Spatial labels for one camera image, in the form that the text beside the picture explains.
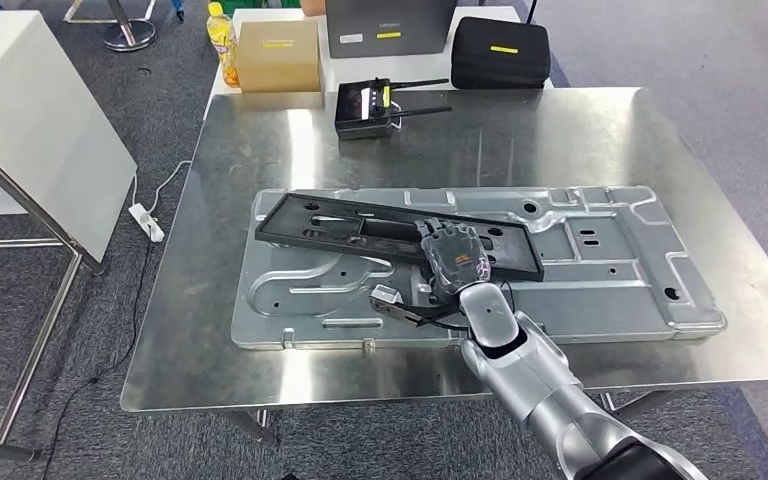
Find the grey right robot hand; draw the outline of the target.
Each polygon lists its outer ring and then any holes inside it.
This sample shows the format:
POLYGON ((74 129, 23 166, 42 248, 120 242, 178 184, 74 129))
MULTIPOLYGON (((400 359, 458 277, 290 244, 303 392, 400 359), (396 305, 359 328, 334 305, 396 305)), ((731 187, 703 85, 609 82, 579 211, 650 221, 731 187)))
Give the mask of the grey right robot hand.
POLYGON ((436 217, 415 221, 415 226, 437 294, 456 296, 469 286, 490 281, 491 264, 473 226, 436 217))

